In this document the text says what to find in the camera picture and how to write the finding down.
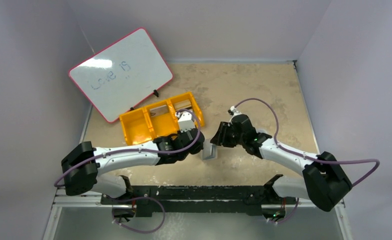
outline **whiteboard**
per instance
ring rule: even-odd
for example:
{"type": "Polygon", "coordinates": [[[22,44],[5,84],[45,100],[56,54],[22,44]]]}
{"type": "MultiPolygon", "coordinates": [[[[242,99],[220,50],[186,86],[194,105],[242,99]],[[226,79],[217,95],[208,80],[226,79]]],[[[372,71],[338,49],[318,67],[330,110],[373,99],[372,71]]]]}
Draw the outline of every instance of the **whiteboard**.
{"type": "Polygon", "coordinates": [[[139,28],[72,68],[69,77],[112,123],[170,81],[172,73],[139,28]]]}

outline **yellow plastic tray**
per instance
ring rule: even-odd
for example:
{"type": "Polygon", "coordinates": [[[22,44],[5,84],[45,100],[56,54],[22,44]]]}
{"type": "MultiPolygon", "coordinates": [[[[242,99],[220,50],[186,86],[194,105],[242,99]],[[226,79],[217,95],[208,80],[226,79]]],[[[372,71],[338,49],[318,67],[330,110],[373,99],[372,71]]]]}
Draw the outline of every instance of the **yellow plastic tray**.
{"type": "Polygon", "coordinates": [[[194,114],[199,118],[200,124],[205,126],[203,114],[191,92],[170,97],[166,100],[153,103],[119,116],[127,145],[136,145],[151,141],[157,137],[176,133],[179,130],[178,119],[175,116],[174,104],[189,100],[194,114]]]}

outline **work surface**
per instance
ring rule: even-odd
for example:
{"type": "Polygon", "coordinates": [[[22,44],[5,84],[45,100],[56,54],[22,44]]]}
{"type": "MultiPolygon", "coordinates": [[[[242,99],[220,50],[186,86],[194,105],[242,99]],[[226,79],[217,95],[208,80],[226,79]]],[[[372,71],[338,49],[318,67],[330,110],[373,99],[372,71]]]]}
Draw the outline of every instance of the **work surface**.
{"type": "MultiPolygon", "coordinates": [[[[280,122],[278,140],[295,148],[317,152],[312,127],[292,64],[170,64],[174,78],[140,107],[185,92],[192,92],[205,119],[202,132],[213,137],[221,121],[229,121],[227,110],[239,101],[256,97],[270,103],[280,122]]],[[[257,129],[275,132],[275,120],[262,103],[248,101],[238,108],[257,129]]],[[[106,122],[93,109],[85,141],[97,147],[125,146],[119,121],[106,122]]],[[[136,166],[111,172],[125,175],[132,185],[263,185],[276,174],[297,176],[268,160],[251,156],[238,146],[219,148],[218,158],[202,161],[189,155],[175,164],[136,166]]]]}

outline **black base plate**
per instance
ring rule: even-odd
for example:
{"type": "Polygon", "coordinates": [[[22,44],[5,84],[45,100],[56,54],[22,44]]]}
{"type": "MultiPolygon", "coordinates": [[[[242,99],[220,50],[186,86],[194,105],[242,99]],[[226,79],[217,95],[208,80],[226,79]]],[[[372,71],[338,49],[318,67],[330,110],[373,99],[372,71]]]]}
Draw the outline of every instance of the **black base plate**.
{"type": "MultiPolygon", "coordinates": [[[[267,194],[264,186],[132,186],[133,197],[147,195],[157,199],[168,213],[245,213],[261,216],[265,213],[262,205],[281,205],[283,198],[267,194]]],[[[120,200],[102,197],[101,204],[123,205],[120,200]]],[[[286,197],[287,204],[295,204],[296,199],[286,197]]],[[[161,212],[155,202],[137,200],[136,217],[151,217],[161,212]]]]}

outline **white wall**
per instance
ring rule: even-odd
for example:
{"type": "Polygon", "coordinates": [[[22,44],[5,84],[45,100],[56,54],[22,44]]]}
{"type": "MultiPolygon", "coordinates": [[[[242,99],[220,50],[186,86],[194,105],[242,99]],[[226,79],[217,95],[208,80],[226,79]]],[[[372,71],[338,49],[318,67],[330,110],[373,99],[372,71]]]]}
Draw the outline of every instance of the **white wall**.
{"type": "Polygon", "coordinates": [[[89,106],[67,70],[90,54],[65,0],[0,0],[0,240],[43,236],[89,106]]]}
{"type": "Polygon", "coordinates": [[[94,50],[145,27],[171,61],[287,61],[331,0],[68,0],[94,50]]]}
{"type": "Polygon", "coordinates": [[[333,0],[297,66],[320,150],[381,160],[345,198],[355,239],[392,240],[392,1],[333,0]]]}

